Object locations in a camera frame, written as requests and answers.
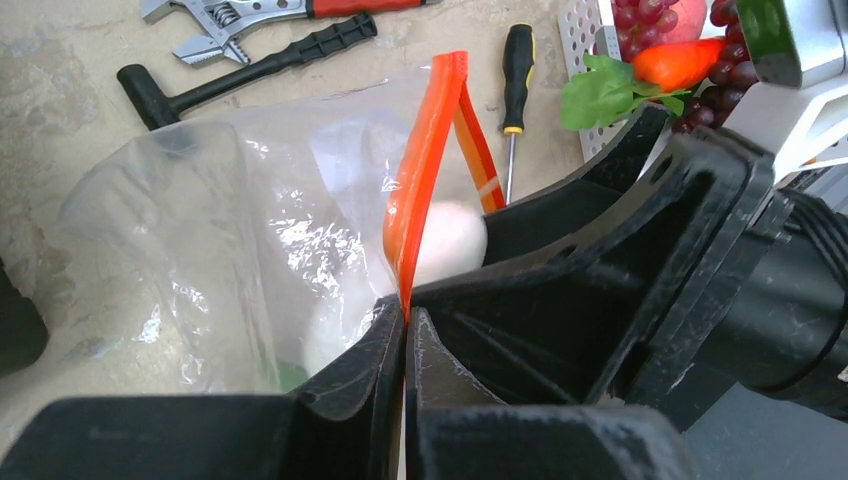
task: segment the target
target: orange carrot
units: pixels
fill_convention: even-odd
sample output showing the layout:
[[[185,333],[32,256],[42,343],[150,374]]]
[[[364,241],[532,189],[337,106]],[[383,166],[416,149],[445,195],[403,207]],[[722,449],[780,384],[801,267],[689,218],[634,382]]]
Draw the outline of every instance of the orange carrot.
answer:
[[[725,45],[724,37],[657,45],[642,50],[630,64],[636,80],[655,83],[663,93],[688,90],[707,78]]]

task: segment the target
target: clear plastic bag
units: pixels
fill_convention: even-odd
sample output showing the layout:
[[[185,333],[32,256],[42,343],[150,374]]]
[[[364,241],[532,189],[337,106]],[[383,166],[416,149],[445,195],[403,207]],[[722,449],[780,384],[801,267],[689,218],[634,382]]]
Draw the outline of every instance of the clear plastic bag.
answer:
[[[404,190],[398,169],[432,71],[183,122],[134,140],[79,182],[62,226],[138,272],[120,292],[127,301],[90,307],[101,316],[134,307],[111,312],[106,335],[117,346],[102,360],[143,365],[157,388],[116,393],[288,391],[362,337],[375,301],[397,291],[384,219]],[[432,199],[480,209],[474,185],[485,181],[463,153],[448,144]]]

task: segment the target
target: orange zipper seal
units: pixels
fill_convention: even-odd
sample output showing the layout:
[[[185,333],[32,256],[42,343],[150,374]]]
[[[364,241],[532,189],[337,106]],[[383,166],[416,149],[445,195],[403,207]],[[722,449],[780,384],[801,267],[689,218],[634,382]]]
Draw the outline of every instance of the orange zipper seal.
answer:
[[[468,52],[433,58],[430,83],[398,168],[398,187],[389,195],[383,250],[394,271],[404,316],[409,321],[415,265],[451,126],[474,179],[483,211],[506,205],[486,137],[468,92]]]

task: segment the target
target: black object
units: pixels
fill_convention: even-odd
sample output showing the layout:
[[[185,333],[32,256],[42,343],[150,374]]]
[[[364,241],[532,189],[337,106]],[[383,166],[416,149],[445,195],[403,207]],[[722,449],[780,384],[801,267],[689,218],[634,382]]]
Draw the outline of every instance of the black object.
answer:
[[[487,393],[413,311],[382,305],[352,349],[287,396],[80,398],[44,409],[0,478],[396,478],[406,353],[411,479],[687,480],[682,442],[656,412],[516,409]]]
[[[723,130],[673,136],[640,177],[667,119],[643,105],[578,172],[487,216],[482,269],[416,289],[406,332],[381,301],[365,338],[288,400],[230,399],[221,430],[168,408],[151,421],[167,398],[54,405],[0,477],[388,478],[404,358],[413,479],[691,478],[656,415],[566,406],[607,394],[680,430],[737,381],[845,419],[844,218],[774,191],[770,155]],[[222,401],[184,408],[214,418]]]
[[[32,300],[12,285],[0,260],[0,377],[35,363],[47,348],[48,338]]]
[[[524,105],[527,103],[530,76],[536,61],[536,40],[533,27],[520,23],[509,29],[504,45],[504,133],[524,131]]]
[[[153,131],[179,122],[180,115],[186,110],[224,93],[286,68],[327,57],[376,35],[374,18],[368,13],[362,13],[320,32],[311,33],[281,52],[272,53],[256,63],[174,97],[168,97],[162,92],[143,65],[127,65],[118,70],[117,77],[141,120]]]

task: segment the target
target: grapes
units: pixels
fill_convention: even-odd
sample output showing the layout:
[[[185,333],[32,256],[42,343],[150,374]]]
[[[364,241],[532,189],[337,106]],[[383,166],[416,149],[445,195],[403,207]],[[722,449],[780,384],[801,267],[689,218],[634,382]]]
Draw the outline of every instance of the grapes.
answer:
[[[630,62],[659,42],[679,21],[668,7],[679,0],[613,0],[613,18],[621,59]]]
[[[745,92],[737,88],[725,89],[724,93],[721,96],[721,110],[726,112],[732,111],[736,107],[736,105],[739,104],[739,101],[742,100],[742,97],[744,95]]]
[[[728,25],[724,32],[724,36],[727,37],[728,43],[745,44],[745,36],[742,34],[742,25],[739,23]]]
[[[618,36],[618,47],[624,51],[630,48],[630,45],[633,43],[633,33],[630,30],[619,30],[617,32]]]
[[[728,85],[730,82],[730,71],[733,70],[734,64],[727,60],[719,60],[710,68],[710,81],[718,86]]]
[[[645,25],[653,25],[662,16],[665,9],[665,0],[641,0],[636,12]]]
[[[736,8],[736,0],[724,2],[724,4],[721,5],[720,10],[722,17],[727,22],[727,25],[739,23],[739,10]]]
[[[630,30],[639,23],[639,17],[636,16],[636,9],[633,7],[617,8],[613,12],[615,26],[619,31]]]
[[[660,32],[656,27],[643,27],[636,32],[636,46],[644,49],[653,46],[660,38]]]
[[[721,94],[721,87],[717,87],[715,85],[707,87],[703,92],[701,92],[701,103],[707,107],[718,110],[718,107],[721,104]]]
[[[672,125],[671,131],[674,133],[692,133],[695,126],[689,123],[685,118],[678,118]]]
[[[715,121],[715,113],[709,107],[701,107],[697,110],[692,110],[689,115],[687,115],[687,120],[689,123],[693,125],[704,125],[709,127]]]
[[[748,49],[744,43],[731,43],[721,51],[721,59],[739,63],[750,60],[751,57],[748,55]]]
[[[710,125],[710,128],[720,128],[722,125],[724,125],[724,122],[727,121],[727,117],[729,116],[730,113],[728,112],[719,113],[718,115],[716,115],[716,118],[715,120],[713,120],[713,123],[712,125]]]
[[[662,16],[659,20],[657,20],[657,30],[660,33],[668,33],[674,30],[674,27],[677,26],[677,12],[674,10],[666,10],[662,13]]]
[[[757,78],[757,70],[754,68],[754,63],[750,60],[738,63],[733,67],[730,75],[728,75],[728,79],[731,85],[742,90],[747,90],[751,88],[751,85],[760,81]]]
[[[692,99],[683,116],[672,125],[672,130],[678,133],[691,133],[699,125],[720,128],[745,92],[759,81],[745,45],[736,0],[715,0],[710,21],[717,27],[726,27],[728,45],[710,69],[709,79],[714,85],[705,88],[699,98]]]
[[[727,20],[724,18],[724,15],[722,15],[721,8],[716,8],[715,4],[713,4],[713,9],[710,12],[710,23],[716,27],[723,27],[727,25]]]
[[[621,61],[630,62],[636,58],[636,55],[639,55],[639,52],[641,51],[642,49],[636,45],[636,42],[633,42],[627,47],[627,49],[621,50]]]

